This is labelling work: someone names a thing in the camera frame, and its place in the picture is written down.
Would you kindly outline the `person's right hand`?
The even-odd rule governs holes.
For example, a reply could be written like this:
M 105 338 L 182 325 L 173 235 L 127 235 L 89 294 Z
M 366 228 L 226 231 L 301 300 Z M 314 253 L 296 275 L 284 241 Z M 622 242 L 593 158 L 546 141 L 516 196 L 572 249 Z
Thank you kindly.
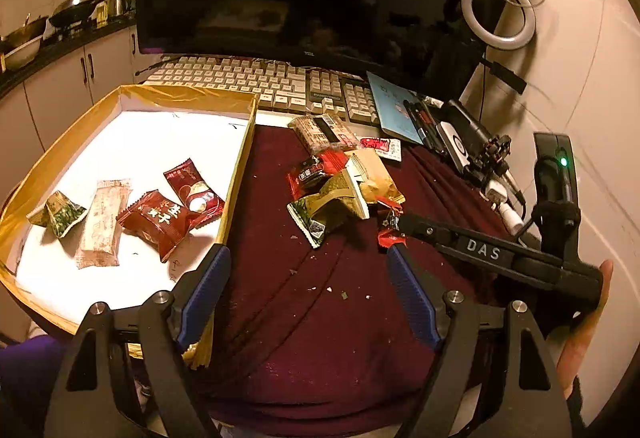
M 596 334 L 602 312 L 608 302 L 613 270 L 614 262 L 612 262 L 611 259 L 605 259 L 600 265 L 603 283 L 598 306 L 593 312 L 587 314 L 585 319 L 582 320 L 582 323 L 567 337 L 558 363 L 556 364 L 556 372 L 558 373 L 558 379 L 565 399 L 570 398 L 573 392 L 574 379 L 577 377 L 579 369 L 582 366 L 593 336 Z

